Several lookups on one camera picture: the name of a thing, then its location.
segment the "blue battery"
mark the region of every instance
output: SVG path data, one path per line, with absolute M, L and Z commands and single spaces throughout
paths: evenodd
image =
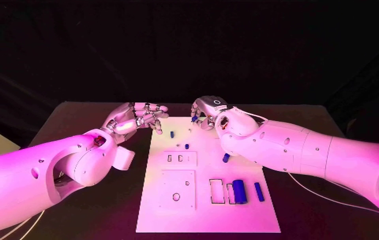
M 229 157 L 230 157 L 229 154 L 225 154 L 225 155 L 223 155 L 223 162 L 225 162 L 225 163 L 229 161 Z
M 233 192 L 235 192 L 235 203 L 245 204 L 246 203 L 246 192 L 242 180 L 233 181 Z
M 262 190 L 261 190 L 261 185 L 259 183 L 256 182 L 255 184 L 255 190 L 256 190 L 256 194 L 258 194 L 258 199 L 259 201 L 262 202 L 265 200 L 263 196 L 262 196 Z

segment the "table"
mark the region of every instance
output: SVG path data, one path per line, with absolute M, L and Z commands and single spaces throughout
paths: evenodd
M 30 145 L 63 139 L 98 128 L 119 103 L 65 102 L 56 107 Z M 171 116 L 189 116 L 191 104 L 161 104 Z M 341 137 L 323 106 L 236 105 L 268 119 L 294 123 Z M 288 174 L 263 168 L 282 233 L 135 233 L 151 130 L 141 129 L 122 146 L 135 151 L 128 171 L 111 169 L 104 180 L 50 207 L 30 231 L 33 239 L 379 239 L 379 214 L 346 207 L 304 190 Z M 325 180 L 295 175 L 300 182 L 337 201 L 369 208 L 373 204 Z M 19 239 L 34 216 L 7 239 Z M 0 231 L 0 236 L 10 228 Z

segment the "robotic hand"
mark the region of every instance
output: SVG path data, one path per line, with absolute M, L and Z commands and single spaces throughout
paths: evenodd
M 324 178 L 350 188 L 379 207 L 379 144 L 266 120 L 229 106 L 216 96 L 196 99 L 191 117 L 202 129 L 216 129 L 220 147 L 229 155 L 240 155 L 279 172 Z
M 134 152 L 118 146 L 138 128 L 161 134 L 164 106 L 125 103 L 99 129 L 0 156 L 0 230 L 57 204 L 68 195 L 95 185 L 114 166 L 127 170 Z M 53 178 L 53 171 L 60 172 Z

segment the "small hole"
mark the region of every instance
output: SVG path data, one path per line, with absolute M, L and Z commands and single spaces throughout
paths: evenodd
M 39 176 L 39 171 L 37 171 L 37 168 L 31 168 L 31 176 L 34 177 L 34 179 L 37 179 L 37 176 Z
M 178 193 L 174 193 L 174 195 L 171 196 L 171 199 L 173 199 L 176 202 L 178 201 L 178 199 L 180 199 Z

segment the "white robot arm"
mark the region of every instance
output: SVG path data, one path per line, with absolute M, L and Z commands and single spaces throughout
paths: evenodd
M 138 128 L 161 134 L 158 118 L 168 117 L 165 112 L 155 104 L 125 103 L 99 129 L 0 156 L 0 230 L 95 185 L 112 166 L 128 169 L 134 152 L 118 144 Z M 56 179 L 53 171 L 60 172 Z
M 200 113 L 206 119 L 199 120 Z M 256 122 L 251 116 L 261 118 Z M 379 207 L 379 144 L 337 138 L 230 107 L 216 96 L 196 99 L 191 120 L 216 129 L 225 152 L 279 172 L 305 174 L 350 188 Z

